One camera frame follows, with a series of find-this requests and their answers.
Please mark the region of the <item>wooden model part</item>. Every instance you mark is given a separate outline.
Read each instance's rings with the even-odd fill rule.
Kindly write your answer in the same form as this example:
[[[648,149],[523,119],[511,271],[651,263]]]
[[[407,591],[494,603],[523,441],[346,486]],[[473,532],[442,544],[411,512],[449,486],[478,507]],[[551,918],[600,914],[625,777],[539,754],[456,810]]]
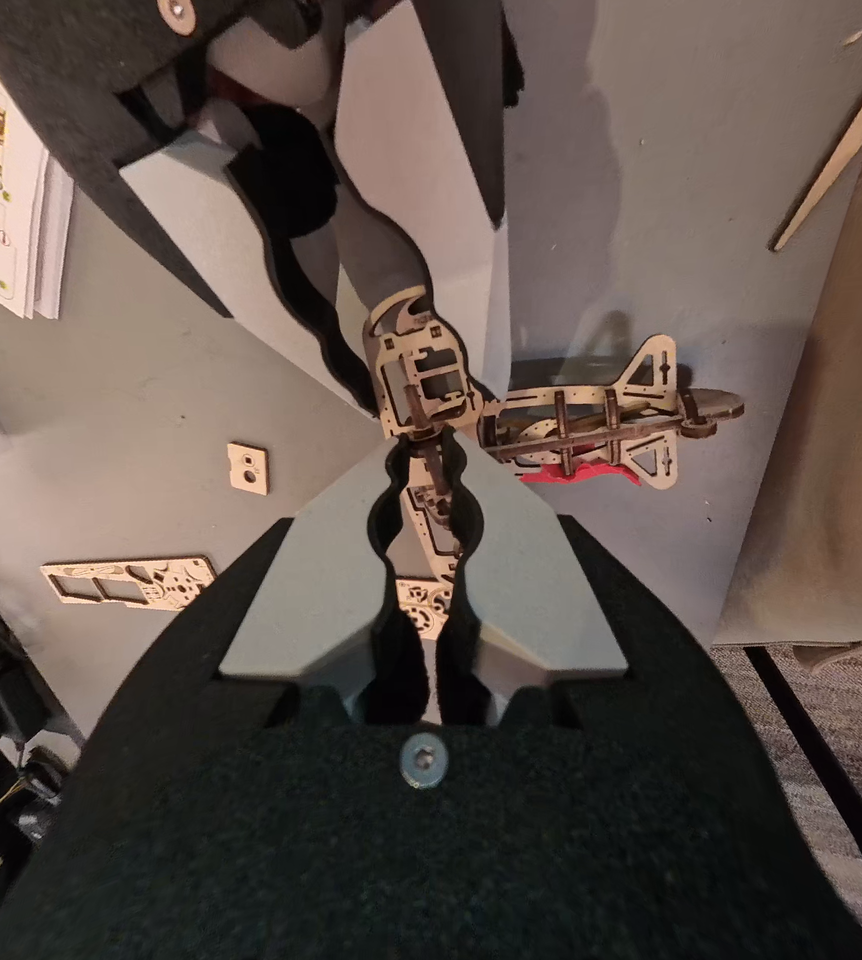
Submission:
[[[423,286],[379,303],[365,322],[363,343],[384,433],[410,443],[402,514],[412,522],[433,574],[432,579],[398,575],[398,603],[418,637],[435,642],[449,616],[462,553],[450,525],[441,437],[452,427],[475,439],[484,396],[469,374],[463,342],[434,313]]]

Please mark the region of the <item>wooden parts sheet with cutouts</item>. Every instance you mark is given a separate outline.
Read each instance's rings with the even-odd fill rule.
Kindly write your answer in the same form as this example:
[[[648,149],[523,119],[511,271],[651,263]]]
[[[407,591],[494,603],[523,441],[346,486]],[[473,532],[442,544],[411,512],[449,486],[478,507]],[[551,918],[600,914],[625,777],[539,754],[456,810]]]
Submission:
[[[40,572],[65,605],[168,614],[186,609],[217,578],[204,556],[65,561],[41,565]]]

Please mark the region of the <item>thin tapered wooden stick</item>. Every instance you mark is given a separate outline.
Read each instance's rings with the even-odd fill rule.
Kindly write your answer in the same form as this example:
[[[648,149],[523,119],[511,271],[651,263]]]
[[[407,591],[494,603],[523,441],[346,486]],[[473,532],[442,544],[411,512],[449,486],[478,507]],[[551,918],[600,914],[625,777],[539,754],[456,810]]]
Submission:
[[[862,103],[847,122],[838,141],[831,149],[821,168],[812,177],[794,208],[787,214],[775,231],[767,249],[773,254],[781,252],[797,234],[813,210],[837,183],[852,160],[862,151]]]

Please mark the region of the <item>wooden model airplane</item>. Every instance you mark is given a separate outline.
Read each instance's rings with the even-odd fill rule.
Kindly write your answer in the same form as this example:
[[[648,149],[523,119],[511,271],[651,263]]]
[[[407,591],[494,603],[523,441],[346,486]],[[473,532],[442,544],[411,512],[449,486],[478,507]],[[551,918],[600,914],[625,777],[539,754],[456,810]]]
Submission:
[[[608,383],[512,390],[488,402],[477,432],[482,449],[520,481],[544,464],[571,474],[600,459],[665,491],[678,480],[678,441],[712,438],[744,412],[736,393],[683,385],[676,343],[656,334]]]

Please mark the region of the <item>small square wooden piece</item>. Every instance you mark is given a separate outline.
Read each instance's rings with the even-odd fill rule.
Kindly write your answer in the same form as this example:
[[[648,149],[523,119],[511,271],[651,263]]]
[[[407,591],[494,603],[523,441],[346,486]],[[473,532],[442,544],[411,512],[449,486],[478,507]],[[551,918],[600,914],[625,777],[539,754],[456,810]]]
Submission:
[[[239,491],[266,497],[270,492],[269,457],[265,448],[241,442],[226,445],[229,481]]]

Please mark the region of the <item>black metal bar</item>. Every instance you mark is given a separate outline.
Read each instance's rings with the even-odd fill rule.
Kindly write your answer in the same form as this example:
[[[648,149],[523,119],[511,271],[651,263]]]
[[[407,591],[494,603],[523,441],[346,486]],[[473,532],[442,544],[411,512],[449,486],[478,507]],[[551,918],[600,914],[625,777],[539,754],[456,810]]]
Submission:
[[[857,787],[811,720],[773,657],[761,646],[746,647],[744,651],[862,856],[862,796]]]

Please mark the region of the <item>small red plastic piece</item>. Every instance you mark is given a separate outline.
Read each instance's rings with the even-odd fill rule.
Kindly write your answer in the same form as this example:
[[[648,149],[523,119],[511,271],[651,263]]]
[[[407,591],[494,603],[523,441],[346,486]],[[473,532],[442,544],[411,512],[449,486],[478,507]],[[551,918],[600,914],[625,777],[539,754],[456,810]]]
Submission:
[[[578,462],[573,472],[566,473],[560,463],[545,463],[537,471],[521,474],[519,479],[528,484],[575,485],[601,476],[620,476],[635,486],[641,486],[641,477],[625,464],[611,464],[600,459]]]

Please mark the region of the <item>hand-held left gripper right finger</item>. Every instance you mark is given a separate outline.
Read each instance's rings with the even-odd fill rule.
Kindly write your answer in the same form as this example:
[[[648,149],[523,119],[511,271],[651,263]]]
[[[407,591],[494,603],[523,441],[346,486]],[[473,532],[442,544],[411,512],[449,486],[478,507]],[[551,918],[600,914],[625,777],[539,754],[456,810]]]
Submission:
[[[497,725],[525,689],[620,679],[629,663],[562,522],[476,441],[443,434],[460,556],[437,640],[440,719]]]

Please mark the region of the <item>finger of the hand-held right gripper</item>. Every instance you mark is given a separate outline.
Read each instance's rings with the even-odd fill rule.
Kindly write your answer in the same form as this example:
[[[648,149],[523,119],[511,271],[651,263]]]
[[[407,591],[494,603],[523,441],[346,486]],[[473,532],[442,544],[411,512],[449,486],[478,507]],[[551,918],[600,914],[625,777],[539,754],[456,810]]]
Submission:
[[[336,118],[340,295],[425,286],[491,392],[512,364],[504,34],[502,13],[385,13],[346,44]]]
[[[122,179],[243,329],[363,413],[361,345],[339,311],[339,180],[317,127],[279,104],[208,104]]]

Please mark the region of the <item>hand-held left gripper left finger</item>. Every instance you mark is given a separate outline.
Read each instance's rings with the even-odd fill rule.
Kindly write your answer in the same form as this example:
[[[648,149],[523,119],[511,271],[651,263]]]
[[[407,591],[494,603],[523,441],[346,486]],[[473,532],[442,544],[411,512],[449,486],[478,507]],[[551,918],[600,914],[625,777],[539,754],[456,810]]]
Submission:
[[[235,680],[335,690],[369,724],[414,724],[430,681],[387,553],[411,449],[386,439],[293,519],[220,665]]]

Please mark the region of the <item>grey desk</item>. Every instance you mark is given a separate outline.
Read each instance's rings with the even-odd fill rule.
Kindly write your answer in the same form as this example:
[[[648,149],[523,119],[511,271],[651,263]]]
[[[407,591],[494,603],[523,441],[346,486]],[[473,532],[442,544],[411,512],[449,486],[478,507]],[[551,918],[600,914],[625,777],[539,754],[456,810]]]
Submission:
[[[856,173],[767,246],[862,97],[862,2],[509,2],[513,355],[677,342],[746,412],[683,441],[667,491],[545,487],[704,645],[726,596]],[[41,565],[203,555],[225,570],[380,429],[221,318],[84,196],[59,321],[0,308],[0,612],[84,735],[169,622],[65,605]],[[228,443],[268,451],[236,489]]]

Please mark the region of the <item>beige cloth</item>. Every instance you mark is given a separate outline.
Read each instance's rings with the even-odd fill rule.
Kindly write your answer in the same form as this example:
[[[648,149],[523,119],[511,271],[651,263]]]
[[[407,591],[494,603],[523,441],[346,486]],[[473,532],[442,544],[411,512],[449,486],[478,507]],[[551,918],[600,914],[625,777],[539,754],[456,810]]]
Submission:
[[[715,644],[862,643],[862,164]]]

